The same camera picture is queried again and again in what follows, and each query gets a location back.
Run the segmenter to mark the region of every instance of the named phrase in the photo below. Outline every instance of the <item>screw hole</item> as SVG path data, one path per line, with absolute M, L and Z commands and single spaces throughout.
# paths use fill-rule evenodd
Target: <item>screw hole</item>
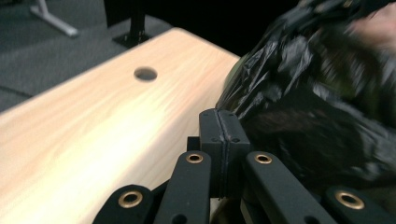
M 139 67 L 134 70 L 134 76 L 142 81 L 152 81 L 157 78 L 157 72 L 149 67 Z
M 175 215 L 172 218 L 172 224 L 185 224 L 185 223 L 187 223 L 187 218 L 182 214 Z
M 119 205 L 123 208 L 132 208 L 139 205 L 143 200 L 143 195 L 139 191 L 127 191 L 119 197 Z
M 266 155 L 257 155 L 256 156 L 256 161 L 262 164 L 268 164 L 272 162 L 271 157 L 266 156 Z
M 199 154 L 190 154 L 187 156 L 187 161 L 190 163 L 199 163 L 204 160 L 204 157 Z
M 360 210 L 364 208 L 364 202 L 360 198 L 343 190 L 335 192 L 335 199 L 342 205 L 352 209 Z
M 320 222 L 315 217 L 305 217 L 304 221 L 306 224 L 320 224 Z

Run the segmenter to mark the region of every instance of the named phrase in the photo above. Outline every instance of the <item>gray carpet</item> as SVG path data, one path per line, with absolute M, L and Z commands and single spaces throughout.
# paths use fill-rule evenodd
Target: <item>gray carpet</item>
M 31 14 L 33 0 L 0 6 L 0 113 L 127 50 L 112 38 L 129 21 L 106 27 L 102 0 L 48 0 L 49 12 L 73 25 L 70 38 Z M 146 32 L 159 35 L 172 26 L 147 16 Z

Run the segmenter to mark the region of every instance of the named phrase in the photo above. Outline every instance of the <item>light wood grain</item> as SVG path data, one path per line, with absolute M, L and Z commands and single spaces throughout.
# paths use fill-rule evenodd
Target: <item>light wood grain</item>
M 160 185 L 237 60 L 175 28 L 1 114 L 0 223 L 91 223 L 117 188 Z

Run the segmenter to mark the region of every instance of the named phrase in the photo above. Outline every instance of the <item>black plastic bag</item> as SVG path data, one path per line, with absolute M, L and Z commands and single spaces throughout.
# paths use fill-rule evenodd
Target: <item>black plastic bag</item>
M 396 186 L 396 60 L 347 25 L 296 34 L 275 22 L 217 103 L 317 194 Z

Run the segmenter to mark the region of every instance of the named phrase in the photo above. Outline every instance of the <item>black plastic part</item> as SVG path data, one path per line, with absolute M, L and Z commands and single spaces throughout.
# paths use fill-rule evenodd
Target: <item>black plastic part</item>
M 154 197 L 154 201 L 152 203 L 152 206 L 149 209 L 150 213 L 147 218 L 148 223 L 153 223 L 154 218 L 157 214 L 158 209 L 160 208 L 160 204 L 163 201 L 163 195 L 165 194 L 166 187 L 168 186 L 169 180 L 163 182 L 160 186 L 155 188 L 154 190 L 151 191 L 152 196 Z
M 210 163 L 210 157 L 201 151 L 179 156 L 154 223 L 209 222 Z
M 241 200 L 241 212 L 247 224 L 270 224 L 271 221 L 260 206 Z
M 200 149 L 210 155 L 212 168 L 210 176 L 210 197 L 220 198 L 222 194 L 223 142 L 224 137 L 217 111 L 208 109 L 199 114 Z
M 336 223 L 276 156 L 251 152 L 244 171 L 272 223 Z
M 200 151 L 200 139 L 199 137 L 187 137 L 187 151 Z
M 125 192 L 140 192 L 142 201 L 130 208 L 121 207 L 119 199 Z M 153 195 L 149 189 L 142 186 L 129 185 L 117 189 L 107 199 L 99 213 L 96 215 L 93 224 L 149 224 L 152 216 Z
M 224 192 L 228 198 L 240 198 L 243 189 L 242 161 L 250 152 L 250 142 L 235 114 L 218 111 L 225 138 Z
M 346 192 L 345 199 L 337 199 L 336 195 Z M 358 206 L 348 207 L 344 202 L 357 204 L 356 200 L 347 195 L 351 194 L 363 202 L 363 208 Z M 382 207 L 371 201 L 362 192 L 347 187 L 332 187 L 326 191 L 323 206 L 339 221 L 346 224 L 391 224 L 396 223 L 396 218 L 386 212 Z
M 199 115 L 201 150 L 212 158 L 210 197 L 239 198 L 241 161 L 250 142 L 237 116 L 227 110 L 208 109 Z

